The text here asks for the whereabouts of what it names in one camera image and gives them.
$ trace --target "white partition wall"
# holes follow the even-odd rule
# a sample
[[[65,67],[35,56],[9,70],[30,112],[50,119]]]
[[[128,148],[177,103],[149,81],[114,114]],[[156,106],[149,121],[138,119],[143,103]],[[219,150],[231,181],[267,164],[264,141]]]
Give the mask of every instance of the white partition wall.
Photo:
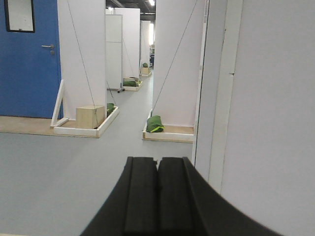
[[[159,0],[156,18],[153,105],[174,58],[196,1]],[[193,126],[205,1],[198,0],[153,115],[163,124]]]
[[[286,236],[315,232],[314,9],[244,0],[224,147],[223,197]]]
[[[82,57],[96,105],[106,106],[104,0],[68,0]],[[67,0],[58,0],[64,116],[75,119],[76,108],[92,105]]]
[[[115,8],[123,15],[123,77],[139,77],[140,9]]]
[[[150,21],[141,21],[141,63],[150,65],[149,28]]]
[[[123,16],[106,15],[106,81],[109,89],[123,87]]]

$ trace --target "wooden base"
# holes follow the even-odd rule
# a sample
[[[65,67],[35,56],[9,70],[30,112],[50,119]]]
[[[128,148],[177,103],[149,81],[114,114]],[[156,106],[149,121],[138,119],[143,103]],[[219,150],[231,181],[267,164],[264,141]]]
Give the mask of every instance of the wooden base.
[[[125,91],[135,91],[138,92],[141,87],[143,86],[143,81],[140,81],[140,84],[138,87],[130,87],[130,86],[124,86]]]
[[[152,75],[152,71],[149,74],[141,74],[141,76],[150,77]]]
[[[109,127],[115,117],[119,113],[119,108],[115,107],[115,110],[106,118],[106,120],[97,129],[78,129],[74,127],[54,127],[55,134],[87,137],[87,138],[99,138],[102,133]]]
[[[149,133],[146,132],[147,123],[145,124],[142,131],[143,140],[153,140],[153,141],[167,141],[167,142],[179,142],[179,143],[191,143],[194,140],[193,127],[183,127],[183,126],[164,126],[164,132],[160,133]]]
[[[0,236],[22,236],[22,235],[0,234]]]

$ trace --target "green sandbag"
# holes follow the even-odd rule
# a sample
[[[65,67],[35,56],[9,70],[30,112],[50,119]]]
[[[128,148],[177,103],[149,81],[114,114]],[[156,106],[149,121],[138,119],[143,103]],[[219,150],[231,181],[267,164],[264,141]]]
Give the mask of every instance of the green sandbag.
[[[114,103],[107,103],[107,117],[115,110]]]
[[[158,133],[164,131],[164,126],[162,125],[160,116],[152,116],[147,120],[147,132]]]
[[[124,81],[124,86],[127,87],[137,87],[139,85],[137,85],[137,83],[135,81]]]

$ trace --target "door window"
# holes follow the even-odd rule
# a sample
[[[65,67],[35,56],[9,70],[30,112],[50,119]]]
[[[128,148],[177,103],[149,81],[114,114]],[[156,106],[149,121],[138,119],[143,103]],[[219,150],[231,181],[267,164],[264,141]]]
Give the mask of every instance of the door window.
[[[6,30],[35,32],[33,0],[4,0]]]

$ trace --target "white wall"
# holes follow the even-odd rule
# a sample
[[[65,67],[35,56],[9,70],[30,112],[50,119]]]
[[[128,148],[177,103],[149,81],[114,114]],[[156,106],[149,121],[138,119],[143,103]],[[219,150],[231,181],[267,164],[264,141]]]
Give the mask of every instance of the white wall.
[[[195,1],[157,2],[153,106],[175,55]],[[198,0],[153,115],[163,124],[193,126],[205,0]]]
[[[195,167],[208,180],[227,0],[211,0],[201,84]]]
[[[141,21],[141,61],[150,65],[149,28],[150,21]]]
[[[315,232],[315,1],[244,0],[222,194],[286,236]]]
[[[69,0],[91,91],[96,105],[106,105],[105,1]],[[75,109],[92,105],[79,47],[66,0],[58,0],[64,116],[75,119]]]
[[[123,15],[123,77],[139,77],[140,9],[115,8]]]

